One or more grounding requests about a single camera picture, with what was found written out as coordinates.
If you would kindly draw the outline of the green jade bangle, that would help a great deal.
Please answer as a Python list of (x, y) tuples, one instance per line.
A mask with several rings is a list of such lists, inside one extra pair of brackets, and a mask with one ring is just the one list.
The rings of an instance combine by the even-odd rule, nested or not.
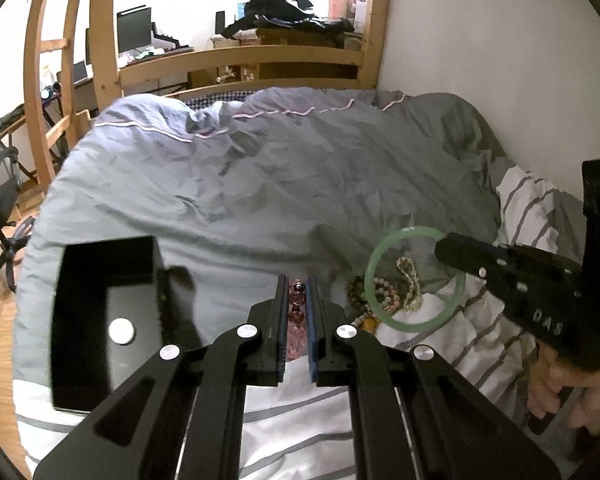
[(430, 228), (430, 226), (409, 226), (408, 228), (403, 228), (388, 234), (380, 240), (370, 254), (370, 258), (366, 264), (363, 281), (365, 296), (368, 305), (370, 306), (370, 310), (372, 310), (373, 314), (376, 315), (381, 322), (402, 333), (421, 333), (426, 332), (426, 330), (437, 330), (446, 321), (449, 321), (449, 319), (452, 318), (455, 310), (460, 305), (460, 300), (465, 291), (466, 278), (463, 273), (456, 271), (454, 274), (455, 288), (452, 295), (437, 295), (443, 302), (444, 309), (434, 318), (430, 318), (430, 320), (426, 322), (408, 324), (396, 320), (393, 316), (388, 315), (388, 313), (385, 312), (375, 295), (374, 277), (376, 268), (382, 257), (393, 245), (398, 244), (401, 240), (408, 240), (412, 237), (427, 237), (435, 242), (440, 242), (440, 240), (445, 238), (445, 234), (438, 229)]

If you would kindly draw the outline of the wooden bunk bed frame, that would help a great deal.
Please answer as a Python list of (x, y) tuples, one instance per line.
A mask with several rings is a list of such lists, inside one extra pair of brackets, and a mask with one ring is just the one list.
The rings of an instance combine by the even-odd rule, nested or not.
[(373, 89), (379, 81), (382, 50), (387, 32), (390, 0), (367, 0), (362, 47), (358, 51), (317, 46), (247, 46), (158, 55), (132, 66), (118, 67), (114, 0), (90, 1), (90, 49), (94, 89), (102, 110), (122, 98), (124, 89), (147, 81), (181, 73), (195, 73), (224, 66), (308, 64), (354, 67), (356, 77), (294, 77), (256, 79), (210, 84), (171, 94), (173, 99), (190, 100), (217, 91), (256, 90), (271, 86), (339, 89)]

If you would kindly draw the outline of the white grey striped sheet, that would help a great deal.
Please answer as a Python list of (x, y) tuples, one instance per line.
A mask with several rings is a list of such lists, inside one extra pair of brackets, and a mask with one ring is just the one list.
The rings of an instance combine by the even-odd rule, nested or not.
[[(175, 191), (149, 182), (147, 174), (120, 177), (113, 184), (90, 185), (86, 174), (70, 171), (59, 178), (41, 207), (27, 246), (18, 281), (18, 313), (14, 325), (14, 398), (18, 434), (31, 474), (41, 460), (84, 419), (52, 407), (50, 390), (50, 326), (55, 287), (66, 246), (156, 234), (163, 260), (185, 266), (193, 273), (194, 300), (204, 342), (246, 319), (248, 302), (273, 291), (278, 272), (306, 277), (320, 271), (333, 300), (344, 299), (346, 275), (362, 269), (370, 244), (380, 240), (373, 232), (377, 219), (362, 223), (362, 242), (346, 235), (346, 220), (317, 216), (321, 209), (292, 223), (281, 212), (288, 197), (274, 203), (274, 188), (256, 186), (261, 198), (248, 200), (251, 211), (238, 212), (224, 231), (205, 229), (196, 185)], [(573, 260), (583, 256), (585, 218), (582, 202), (558, 190), (549, 180), (518, 166), (495, 177), (495, 191), (481, 210), (501, 214), (497, 242), (512, 242), (557, 252)], [(220, 228), (216, 222), (212, 228)], [(257, 259), (257, 250), (278, 248), (278, 263)], [(466, 278), (465, 291), (452, 318), (437, 330), (410, 334), (380, 326), (383, 344), (400, 350), (429, 344), (507, 416), (520, 421), (522, 384), (534, 350), (533, 337), (506, 321), (504, 304), (487, 292), (484, 281)], [(291, 361), (283, 385), (249, 389), (246, 435), (242, 442), (239, 478), (244, 479), (353, 479), (353, 448), (346, 390), (310, 386), (308, 358)]]

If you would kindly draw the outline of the black jewelry box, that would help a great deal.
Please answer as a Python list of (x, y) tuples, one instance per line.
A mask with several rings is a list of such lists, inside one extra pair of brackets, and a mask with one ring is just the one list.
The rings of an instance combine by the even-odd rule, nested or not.
[(65, 247), (50, 328), (54, 408), (93, 411), (160, 349), (163, 271), (152, 236)]

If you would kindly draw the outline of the black computer monitor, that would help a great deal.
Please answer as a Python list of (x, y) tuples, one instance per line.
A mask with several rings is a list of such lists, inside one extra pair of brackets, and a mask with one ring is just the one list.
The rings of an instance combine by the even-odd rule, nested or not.
[(136, 6), (117, 13), (117, 42), (120, 54), (152, 43), (151, 8)]

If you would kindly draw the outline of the pile of dark clothes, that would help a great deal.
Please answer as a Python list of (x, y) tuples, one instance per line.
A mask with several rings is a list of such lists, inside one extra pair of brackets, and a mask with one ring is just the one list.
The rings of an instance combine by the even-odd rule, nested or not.
[(225, 39), (233, 39), (238, 32), (258, 28), (277, 28), (338, 36), (354, 32), (347, 18), (320, 18), (297, 3), (288, 0), (249, 0), (244, 4), (244, 15), (220, 31)]

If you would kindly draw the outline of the black office chair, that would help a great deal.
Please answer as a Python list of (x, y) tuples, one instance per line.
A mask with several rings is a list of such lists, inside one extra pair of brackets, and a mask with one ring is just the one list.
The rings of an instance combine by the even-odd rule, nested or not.
[(21, 191), (18, 150), (13, 146), (3, 148), (0, 151), (0, 168), (4, 162), (9, 162), (10, 176), (0, 185), (0, 271), (5, 269), (7, 287), (16, 292), (15, 258), (27, 246), (35, 218), (27, 217), (20, 224), (9, 220)]

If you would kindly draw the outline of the grey blue duvet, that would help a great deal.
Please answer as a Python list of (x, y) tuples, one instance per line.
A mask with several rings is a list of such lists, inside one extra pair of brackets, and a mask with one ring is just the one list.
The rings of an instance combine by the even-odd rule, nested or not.
[(449, 93), (269, 88), (192, 110), (117, 100), (48, 189), (17, 284), (12, 374), (47, 386), (50, 314), (69, 244), (152, 235), (195, 284), (203, 342), (237, 325), (279, 274), (335, 298), (386, 235), (432, 226), (490, 242), (509, 170), (494, 132)]

